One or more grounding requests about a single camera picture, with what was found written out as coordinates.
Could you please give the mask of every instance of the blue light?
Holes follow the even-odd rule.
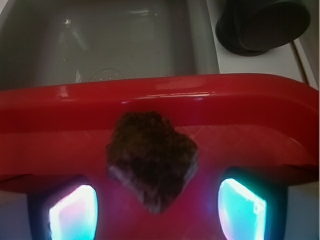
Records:
[[[233,178],[225,179],[218,192],[220,224],[225,237],[263,240],[267,203]]]
[[[96,191],[81,185],[49,210],[52,240],[93,240],[98,221]]]

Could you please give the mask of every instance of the sink drain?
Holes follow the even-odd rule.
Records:
[[[100,82],[109,80],[125,79],[123,74],[113,68],[104,68],[96,71],[90,78],[89,82]]]

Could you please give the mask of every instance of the black container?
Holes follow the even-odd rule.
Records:
[[[301,0],[226,0],[215,32],[230,52],[257,56],[290,43],[310,24]]]

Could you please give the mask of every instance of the red tray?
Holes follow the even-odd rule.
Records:
[[[127,111],[158,111],[198,145],[197,174],[163,214],[106,177],[105,147]],[[0,183],[4,175],[85,174],[98,194],[96,239],[223,239],[224,170],[282,164],[319,165],[319,92],[288,78],[197,75],[0,92]]]

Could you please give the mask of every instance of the gray sink basin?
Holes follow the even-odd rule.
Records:
[[[218,73],[205,0],[8,0],[0,91]]]

